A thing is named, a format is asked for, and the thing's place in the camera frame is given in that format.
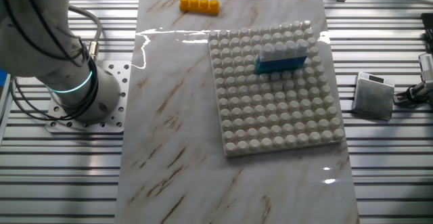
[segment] blue lego brick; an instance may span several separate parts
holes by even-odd
[[[304,66],[306,56],[299,58],[289,58],[282,60],[275,60],[271,62],[261,62],[260,56],[257,57],[256,71],[258,74],[281,72],[284,70],[295,70]]]

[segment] metal plate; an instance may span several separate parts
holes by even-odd
[[[127,113],[128,88],[131,75],[131,62],[129,61],[98,61],[98,66],[111,72],[120,86],[120,99],[109,116],[98,123],[88,125],[75,120],[47,121],[46,129],[50,133],[122,133],[124,119]],[[65,116],[64,109],[51,99],[48,113],[55,117]]]

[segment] small metal object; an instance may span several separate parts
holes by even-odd
[[[374,118],[390,120],[395,82],[360,72],[355,90],[353,110]]]

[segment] white lego brick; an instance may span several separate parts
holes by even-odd
[[[226,156],[328,145],[345,138],[309,21],[211,31],[208,38]],[[308,58],[302,69],[257,75],[258,54],[262,62]]]

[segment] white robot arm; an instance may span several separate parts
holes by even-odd
[[[77,11],[69,0],[0,0],[0,68],[45,84],[69,114],[63,119],[92,123],[111,113],[120,87],[96,65],[100,29],[89,53],[69,30],[68,8]]]

